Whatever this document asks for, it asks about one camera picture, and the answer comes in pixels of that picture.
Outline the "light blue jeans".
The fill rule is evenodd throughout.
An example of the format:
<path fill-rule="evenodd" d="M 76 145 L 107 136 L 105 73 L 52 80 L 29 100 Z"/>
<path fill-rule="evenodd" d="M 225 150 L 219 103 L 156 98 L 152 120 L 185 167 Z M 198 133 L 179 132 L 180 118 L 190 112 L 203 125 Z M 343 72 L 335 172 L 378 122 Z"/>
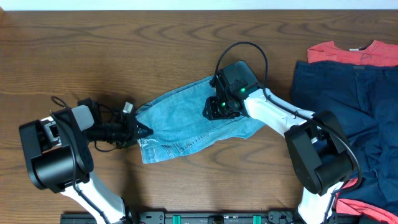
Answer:
<path fill-rule="evenodd" d="M 219 140 L 248 139 L 265 126 L 245 116 L 213 121 L 203 117 L 206 99 L 216 95 L 211 79 L 208 76 L 181 86 L 137 109 L 138 122 L 154 132 L 138 140 L 143 163 L 189 156 Z"/>

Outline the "dark navy shorts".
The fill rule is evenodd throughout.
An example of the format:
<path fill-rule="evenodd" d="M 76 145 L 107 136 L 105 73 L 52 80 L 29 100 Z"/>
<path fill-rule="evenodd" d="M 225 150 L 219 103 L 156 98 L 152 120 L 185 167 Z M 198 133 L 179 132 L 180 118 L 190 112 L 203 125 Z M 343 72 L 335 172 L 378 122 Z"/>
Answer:
<path fill-rule="evenodd" d="M 334 113 L 363 171 L 342 198 L 397 214 L 397 67 L 298 62 L 292 103 Z"/>

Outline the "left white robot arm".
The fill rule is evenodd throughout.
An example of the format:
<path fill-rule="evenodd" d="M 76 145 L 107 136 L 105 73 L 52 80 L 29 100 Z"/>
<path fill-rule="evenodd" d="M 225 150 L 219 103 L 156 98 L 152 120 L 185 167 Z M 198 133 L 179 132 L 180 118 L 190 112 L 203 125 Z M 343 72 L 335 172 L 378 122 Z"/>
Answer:
<path fill-rule="evenodd" d="M 63 214 L 61 223 L 140 223 L 139 215 L 95 174 L 89 145 L 106 142 L 114 149 L 129 148 L 153 130 L 138 122 L 129 102 L 116 110 L 90 98 L 74 108 L 57 96 L 51 99 L 61 110 L 19 126 L 30 181 L 86 209 L 86 214 Z"/>

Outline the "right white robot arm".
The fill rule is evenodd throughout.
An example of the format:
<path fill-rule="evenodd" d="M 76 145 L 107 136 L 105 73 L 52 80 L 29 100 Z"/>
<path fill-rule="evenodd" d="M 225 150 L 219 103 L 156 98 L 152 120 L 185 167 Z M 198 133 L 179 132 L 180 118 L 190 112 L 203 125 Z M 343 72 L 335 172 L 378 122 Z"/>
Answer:
<path fill-rule="evenodd" d="M 353 172 L 362 174 L 338 118 L 328 110 L 315 113 L 275 96 L 246 62 L 216 68 L 206 100 L 209 120 L 245 116 L 259 120 L 284 137 L 295 175 L 304 186 L 298 214 L 304 223 L 332 221 L 332 206 Z"/>

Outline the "red t-shirt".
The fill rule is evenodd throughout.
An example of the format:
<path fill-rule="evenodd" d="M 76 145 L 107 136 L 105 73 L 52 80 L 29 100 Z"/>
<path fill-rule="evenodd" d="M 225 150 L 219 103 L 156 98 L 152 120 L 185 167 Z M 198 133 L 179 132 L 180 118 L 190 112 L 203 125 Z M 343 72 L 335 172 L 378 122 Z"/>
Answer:
<path fill-rule="evenodd" d="M 306 63 L 331 61 L 353 65 L 397 67 L 397 46 L 375 40 L 364 49 L 345 51 L 330 41 L 310 47 L 307 50 L 307 58 Z M 397 223 L 397 214 L 362 201 L 342 198 L 342 194 L 344 193 L 339 194 L 335 203 L 338 213 L 366 215 L 382 223 Z"/>

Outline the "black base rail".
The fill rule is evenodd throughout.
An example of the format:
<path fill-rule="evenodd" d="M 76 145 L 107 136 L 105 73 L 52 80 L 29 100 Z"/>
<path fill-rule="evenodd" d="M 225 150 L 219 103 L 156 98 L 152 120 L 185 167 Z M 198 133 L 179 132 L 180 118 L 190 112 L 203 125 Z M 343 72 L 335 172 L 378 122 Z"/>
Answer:
<path fill-rule="evenodd" d="M 177 213 L 163 211 L 129 212 L 124 223 L 140 224 L 294 224 L 303 223 L 297 212 L 265 213 Z"/>

